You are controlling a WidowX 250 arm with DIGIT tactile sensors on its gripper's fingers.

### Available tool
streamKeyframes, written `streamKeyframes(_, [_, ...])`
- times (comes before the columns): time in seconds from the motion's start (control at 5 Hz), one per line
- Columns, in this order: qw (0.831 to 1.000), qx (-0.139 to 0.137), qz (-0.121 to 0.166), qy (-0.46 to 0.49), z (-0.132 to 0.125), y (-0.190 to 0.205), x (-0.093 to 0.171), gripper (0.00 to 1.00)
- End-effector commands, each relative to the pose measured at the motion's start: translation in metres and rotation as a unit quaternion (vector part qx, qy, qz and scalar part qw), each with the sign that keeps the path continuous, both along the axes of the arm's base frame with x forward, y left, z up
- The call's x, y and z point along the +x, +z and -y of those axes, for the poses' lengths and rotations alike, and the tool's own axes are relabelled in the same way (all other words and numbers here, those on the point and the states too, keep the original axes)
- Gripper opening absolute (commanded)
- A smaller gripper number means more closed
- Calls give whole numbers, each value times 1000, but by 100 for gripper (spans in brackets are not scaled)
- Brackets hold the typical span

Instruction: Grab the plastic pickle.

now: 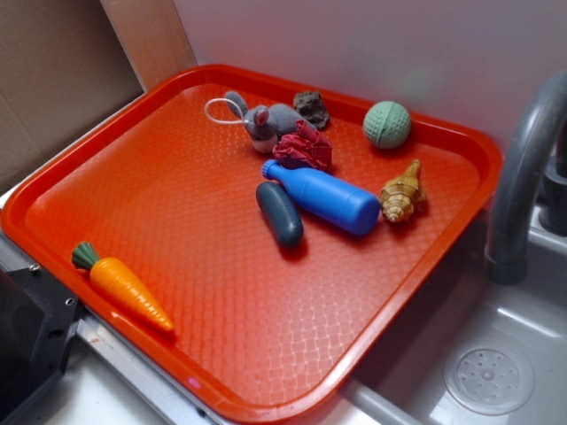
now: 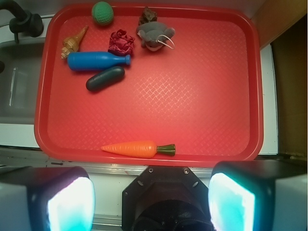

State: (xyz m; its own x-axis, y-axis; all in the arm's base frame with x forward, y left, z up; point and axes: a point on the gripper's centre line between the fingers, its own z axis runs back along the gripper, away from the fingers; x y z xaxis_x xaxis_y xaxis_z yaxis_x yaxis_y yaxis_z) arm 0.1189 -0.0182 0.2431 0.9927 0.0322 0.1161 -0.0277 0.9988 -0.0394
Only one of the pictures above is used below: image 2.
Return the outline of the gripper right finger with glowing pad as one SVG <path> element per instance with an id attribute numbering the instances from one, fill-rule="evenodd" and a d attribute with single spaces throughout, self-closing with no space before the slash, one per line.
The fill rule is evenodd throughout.
<path id="1" fill-rule="evenodd" d="M 306 231 L 307 163 L 219 162 L 209 181 L 208 204 L 217 231 Z"/>

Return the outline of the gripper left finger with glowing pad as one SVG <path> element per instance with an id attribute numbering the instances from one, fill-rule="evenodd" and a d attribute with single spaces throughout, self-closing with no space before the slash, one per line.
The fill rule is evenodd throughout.
<path id="1" fill-rule="evenodd" d="M 0 168 L 2 231 L 90 231 L 94 185 L 81 167 Z"/>

